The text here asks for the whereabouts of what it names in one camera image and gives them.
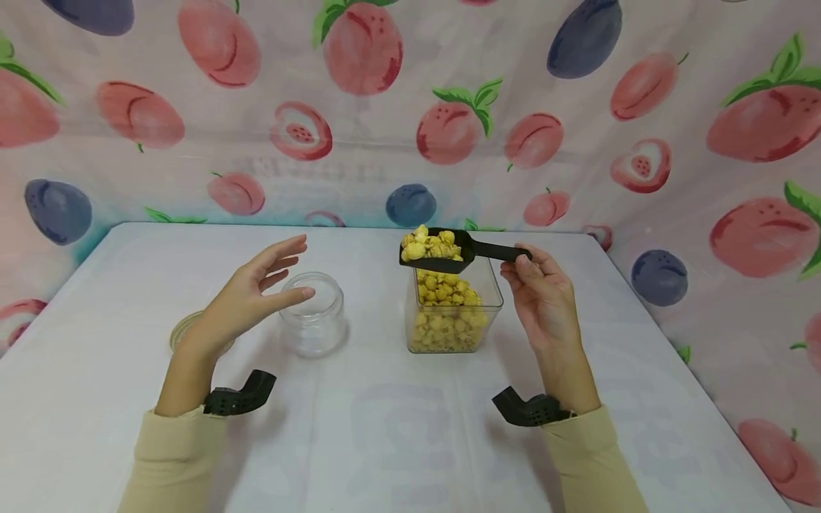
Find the square plastic container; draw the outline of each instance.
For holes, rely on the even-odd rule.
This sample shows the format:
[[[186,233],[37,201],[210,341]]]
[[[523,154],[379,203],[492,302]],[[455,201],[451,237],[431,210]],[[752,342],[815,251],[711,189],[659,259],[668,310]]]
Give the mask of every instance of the square plastic container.
[[[419,297],[418,273],[421,278],[433,277],[436,279],[437,290],[444,297],[449,285],[457,294],[456,301],[464,299],[466,294],[464,285],[467,282],[470,289],[480,298],[480,305],[426,305]],[[428,290],[429,281],[423,291]],[[407,346],[411,353],[473,353],[484,341],[484,336],[490,329],[496,314],[502,309],[504,299],[499,291],[496,274],[490,260],[477,257],[461,274],[441,274],[419,269],[410,270],[410,284],[405,307]]]

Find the beige sleeve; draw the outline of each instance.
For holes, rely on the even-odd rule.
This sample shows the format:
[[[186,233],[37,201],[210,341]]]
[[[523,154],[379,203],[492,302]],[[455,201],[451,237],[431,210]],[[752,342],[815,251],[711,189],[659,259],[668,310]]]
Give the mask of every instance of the beige sleeve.
[[[543,426],[566,513],[646,513],[605,406]]]
[[[227,418],[203,408],[180,417],[143,417],[134,468],[119,513],[202,513],[227,438]]]

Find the white table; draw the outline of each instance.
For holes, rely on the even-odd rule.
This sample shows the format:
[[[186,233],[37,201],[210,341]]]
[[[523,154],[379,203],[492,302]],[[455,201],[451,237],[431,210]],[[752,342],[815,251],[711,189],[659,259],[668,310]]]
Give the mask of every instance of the white table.
[[[257,368],[279,380],[267,405],[232,421],[214,510],[544,513],[550,497],[562,511],[541,433],[505,424],[491,403],[508,384],[541,392],[507,284],[479,352],[412,355],[402,231],[143,223],[114,228],[0,360],[0,511],[115,511],[170,331],[237,266],[303,231],[310,250],[294,273],[337,279],[350,340],[302,360],[274,340],[271,318],[221,359],[215,386],[239,388]],[[482,238],[544,247],[573,279],[599,390],[651,511],[789,511],[593,238]]]

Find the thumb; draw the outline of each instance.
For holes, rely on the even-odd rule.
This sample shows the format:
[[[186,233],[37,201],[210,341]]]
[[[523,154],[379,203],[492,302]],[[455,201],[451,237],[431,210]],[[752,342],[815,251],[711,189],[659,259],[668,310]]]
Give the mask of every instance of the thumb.
[[[263,309],[265,315],[273,314],[289,306],[298,305],[314,297],[316,291],[309,286],[301,286],[296,289],[278,292],[277,294],[263,296]]]
[[[544,280],[542,270],[523,254],[516,259],[516,274],[541,300],[548,300],[553,296],[553,289]]]

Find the pink backdrop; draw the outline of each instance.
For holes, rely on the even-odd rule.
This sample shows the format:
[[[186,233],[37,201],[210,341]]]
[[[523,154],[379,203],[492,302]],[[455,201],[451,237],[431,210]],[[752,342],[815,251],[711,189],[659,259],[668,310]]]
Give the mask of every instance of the pink backdrop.
[[[818,20],[815,0],[2,0],[0,354],[119,222],[586,231],[818,509]]]

